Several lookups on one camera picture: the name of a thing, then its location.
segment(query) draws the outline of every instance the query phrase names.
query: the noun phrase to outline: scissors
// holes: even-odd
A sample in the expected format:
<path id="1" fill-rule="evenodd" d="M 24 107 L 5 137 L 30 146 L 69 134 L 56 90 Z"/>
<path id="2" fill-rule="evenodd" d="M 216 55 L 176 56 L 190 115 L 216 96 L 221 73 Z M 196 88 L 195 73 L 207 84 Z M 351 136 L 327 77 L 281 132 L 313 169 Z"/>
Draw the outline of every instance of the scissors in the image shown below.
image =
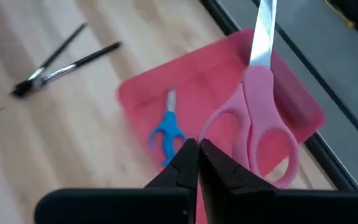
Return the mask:
<path id="1" fill-rule="evenodd" d="M 249 66 L 243 73 L 236 92 L 207 120 L 198 142 L 204 138 L 209 125 L 222 113 L 230 113 L 237 119 L 239 137 L 234 141 L 233 159 L 255 175 L 262 177 L 257 153 L 261 144 L 289 149 L 287 171 L 275 182 L 285 188 L 298 172 L 298 143 L 281 119 L 273 98 L 273 73 L 270 70 L 277 0 L 261 0 Z"/>
<path id="2" fill-rule="evenodd" d="M 168 97 L 166 101 L 167 112 L 164 114 L 164 118 L 160 125 L 158 125 L 149 139 L 149 148 L 152 145 L 152 140 L 154 134 L 157 131 L 163 132 L 163 151 L 165 154 L 166 160 L 161 163 L 162 166 L 168 165 L 171 159 L 175 156 L 176 152 L 173 149 L 173 140 L 176 136 L 183 138 L 183 142 L 186 141 L 185 135 L 179 130 L 177 126 L 177 117 L 175 115 L 175 103 L 176 103 L 177 93 L 174 89 L 168 91 Z"/>

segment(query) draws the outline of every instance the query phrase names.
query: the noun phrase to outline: pink scissors handle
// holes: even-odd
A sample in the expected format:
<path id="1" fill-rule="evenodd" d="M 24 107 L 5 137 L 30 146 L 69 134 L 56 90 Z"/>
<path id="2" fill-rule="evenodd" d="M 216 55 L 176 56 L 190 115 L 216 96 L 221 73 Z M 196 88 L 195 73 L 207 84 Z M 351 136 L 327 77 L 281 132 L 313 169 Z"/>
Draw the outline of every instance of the pink scissors handle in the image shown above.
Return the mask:
<path id="1" fill-rule="evenodd" d="M 208 118 L 198 142 L 220 114 L 232 114 L 240 129 L 232 157 L 255 175 L 263 178 L 258 166 L 258 149 L 261 145 L 289 149 L 287 171 L 275 182 L 267 180 L 278 188 L 285 188 L 298 172 L 298 143 L 276 109 L 273 81 L 273 73 L 267 67 L 248 67 L 236 92 Z"/>
<path id="2" fill-rule="evenodd" d="M 252 121 L 252 137 L 249 139 L 250 170 L 261 177 L 257 152 L 261 144 L 289 149 L 289 162 L 284 175 L 272 184 L 287 187 L 298 172 L 298 143 L 281 119 L 273 97 L 273 73 L 265 66 L 249 66 L 243 76 L 244 95 Z"/>
<path id="3" fill-rule="evenodd" d="M 239 128 L 239 136 L 233 145 L 233 159 L 243 167 L 249 169 L 249 160 L 247 152 L 247 139 L 249 135 L 250 119 L 244 97 L 242 83 L 234 94 L 219 109 L 217 109 L 207 120 L 198 137 L 200 143 L 212 122 L 222 113 L 230 113 L 237 119 L 237 127 Z"/>

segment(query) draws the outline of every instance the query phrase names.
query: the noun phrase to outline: blue scissors handle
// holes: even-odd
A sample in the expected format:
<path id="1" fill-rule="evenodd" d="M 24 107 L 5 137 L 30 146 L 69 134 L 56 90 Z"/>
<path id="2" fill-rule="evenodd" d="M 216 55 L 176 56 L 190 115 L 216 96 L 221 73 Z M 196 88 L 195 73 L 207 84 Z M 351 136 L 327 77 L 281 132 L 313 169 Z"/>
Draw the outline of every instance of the blue scissors handle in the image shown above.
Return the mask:
<path id="1" fill-rule="evenodd" d="M 186 141 L 185 135 L 178 129 L 177 118 L 174 112 L 167 111 L 161 124 L 154 129 L 149 139 L 149 148 L 151 148 L 153 137 L 157 131 L 163 132 L 163 152 L 165 154 L 165 161 L 161 165 L 168 165 L 171 159 L 175 156 L 176 152 L 173 148 L 173 141 L 176 136 L 183 138 Z"/>

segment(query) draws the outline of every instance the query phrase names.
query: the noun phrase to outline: pink scissors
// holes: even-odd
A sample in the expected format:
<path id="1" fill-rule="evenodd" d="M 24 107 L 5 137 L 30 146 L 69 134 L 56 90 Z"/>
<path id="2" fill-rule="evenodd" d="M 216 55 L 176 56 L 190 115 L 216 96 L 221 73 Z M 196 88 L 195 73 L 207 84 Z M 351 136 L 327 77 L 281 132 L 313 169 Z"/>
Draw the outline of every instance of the pink scissors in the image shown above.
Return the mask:
<path id="1" fill-rule="evenodd" d="M 257 153 L 261 145 L 269 144 L 289 149 L 287 171 L 275 182 L 285 188 L 298 172 L 298 143 L 281 119 L 273 98 L 273 73 L 270 70 L 276 0 L 261 0 L 249 66 L 244 71 L 239 88 L 207 120 L 198 141 L 200 142 L 209 125 L 222 113 L 230 113 L 237 119 L 239 137 L 233 145 L 233 159 L 255 175 L 262 177 L 258 167 Z"/>

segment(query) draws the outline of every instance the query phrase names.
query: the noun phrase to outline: blue scissors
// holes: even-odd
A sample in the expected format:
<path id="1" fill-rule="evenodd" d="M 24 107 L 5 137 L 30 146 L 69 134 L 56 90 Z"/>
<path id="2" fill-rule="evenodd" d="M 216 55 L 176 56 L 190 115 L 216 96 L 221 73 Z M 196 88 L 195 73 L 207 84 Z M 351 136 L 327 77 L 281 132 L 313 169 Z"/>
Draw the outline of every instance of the blue scissors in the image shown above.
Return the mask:
<path id="1" fill-rule="evenodd" d="M 173 140 L 176 136 L 182 137 L 183 142 L 186 141 L 185 135 L 179 130 L 177 126 L 177 117 L 175 115 L 175 103 L 176 103 L 177 93 L 174 89 L 170 89 L 168 91 L 167 97 L 167 112 L 165 112 L 164 118 L 160 125 L 154 129 L 149 139 L 149 148 L 152 145 L 152 140 L 154 134 L 157 131 L 163 132 L 163 151 L 165 154 L 166 160 L 161 163 L 162 166 L 166 166 L 169 164 L 171 159 L 175 156 L 176 152 L 173 149 Z"/>

